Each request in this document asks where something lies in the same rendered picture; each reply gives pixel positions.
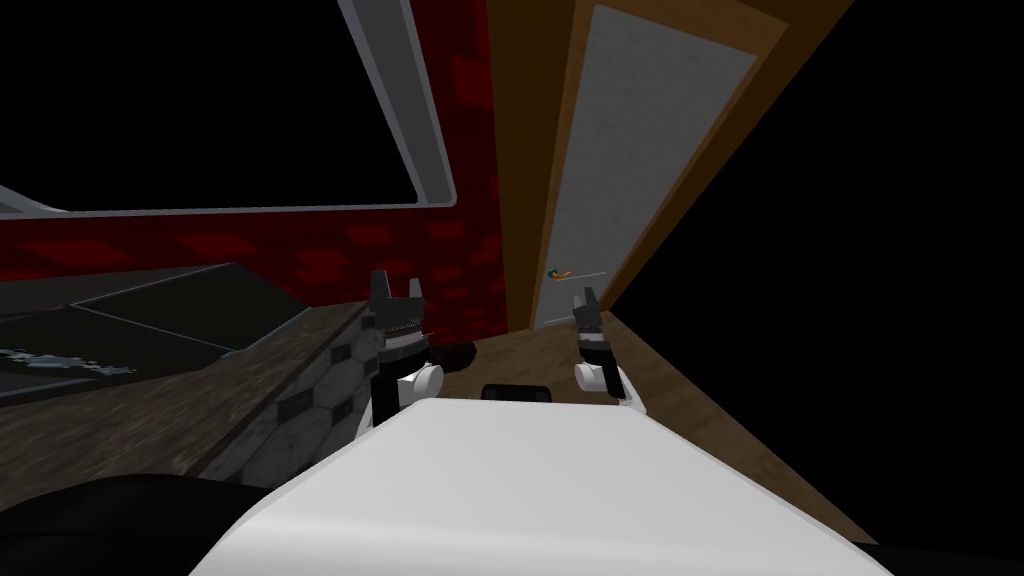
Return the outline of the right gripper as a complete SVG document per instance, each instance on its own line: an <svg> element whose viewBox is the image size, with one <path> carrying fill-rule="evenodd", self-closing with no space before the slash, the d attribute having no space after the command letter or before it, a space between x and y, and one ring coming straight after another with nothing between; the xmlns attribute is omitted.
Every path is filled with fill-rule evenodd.
<svg viewBox="0 0 1024 576"><path fill-rule="evenodd" d="M592 287L584 288L584 301L582 296L572 295L572 311L580 338L604 337L600 303Z"/></svg>

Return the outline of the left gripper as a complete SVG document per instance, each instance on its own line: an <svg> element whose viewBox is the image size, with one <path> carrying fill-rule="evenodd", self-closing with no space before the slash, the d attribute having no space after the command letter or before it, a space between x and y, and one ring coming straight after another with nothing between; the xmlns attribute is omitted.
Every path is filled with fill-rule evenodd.
<svg viewBox="0 0 1024 576"><path fill-rule="evenodd" d="M409 281L408 297L391 297L388 273L374 270L371 273L369 308L379 330L395 330L420 325L424 318L425 302L418 278Z"/></svg>

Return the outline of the dark round object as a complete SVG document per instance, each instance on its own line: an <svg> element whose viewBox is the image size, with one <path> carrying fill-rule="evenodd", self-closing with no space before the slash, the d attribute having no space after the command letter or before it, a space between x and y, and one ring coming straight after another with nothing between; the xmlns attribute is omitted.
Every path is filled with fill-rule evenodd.
<svg viewBox="0 0 1024 576"><path fill-rule="evenodd" d="M473 342L452 342L429 347L428 361L449 374L468 368L476 355L477 348Z"/></svg>

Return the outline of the grey door leaf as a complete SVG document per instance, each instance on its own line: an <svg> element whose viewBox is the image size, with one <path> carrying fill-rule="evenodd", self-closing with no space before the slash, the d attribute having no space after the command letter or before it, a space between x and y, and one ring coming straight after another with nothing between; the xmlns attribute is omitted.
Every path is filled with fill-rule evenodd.
<svg viewBox="0 0 1024 576"><path fill-rule="evenodd" d="M572 295L602 295L732 99L756 54L636 8L600 3L575 92L545 270L606 275L542 280L534 318L571 318Z"/></svg>

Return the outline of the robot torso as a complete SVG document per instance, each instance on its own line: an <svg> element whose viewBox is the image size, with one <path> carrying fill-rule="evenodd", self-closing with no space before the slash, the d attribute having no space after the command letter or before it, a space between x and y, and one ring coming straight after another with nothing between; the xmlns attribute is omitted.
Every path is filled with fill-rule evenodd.
<svg viewBox="0 0 1024 576"><path fill-rule="evenodd" d="M891 576L624 406L424 399L247 511L190 576Z"/></svg>

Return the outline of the grey framed window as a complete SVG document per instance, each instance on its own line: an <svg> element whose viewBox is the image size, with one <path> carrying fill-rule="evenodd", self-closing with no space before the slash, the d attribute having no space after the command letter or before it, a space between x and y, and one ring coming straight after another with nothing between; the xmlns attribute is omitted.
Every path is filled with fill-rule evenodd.
<svg viewBox="0 0 1024 576"><path fill-rule="evenodd" d="M451 207L412 0L0 0L0 222Z"/></svg>

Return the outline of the wooden kitchen counter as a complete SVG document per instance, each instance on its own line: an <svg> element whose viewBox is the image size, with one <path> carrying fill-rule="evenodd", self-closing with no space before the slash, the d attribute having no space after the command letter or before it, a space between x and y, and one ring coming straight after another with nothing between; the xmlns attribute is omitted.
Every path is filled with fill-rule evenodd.
<svg viewBox="0 0 1024 576"><path fill-rule="evenodd" d="M58 281L0 316L0 510L130 474L276 488L351 442L380 338L240 264Z"/></svg>

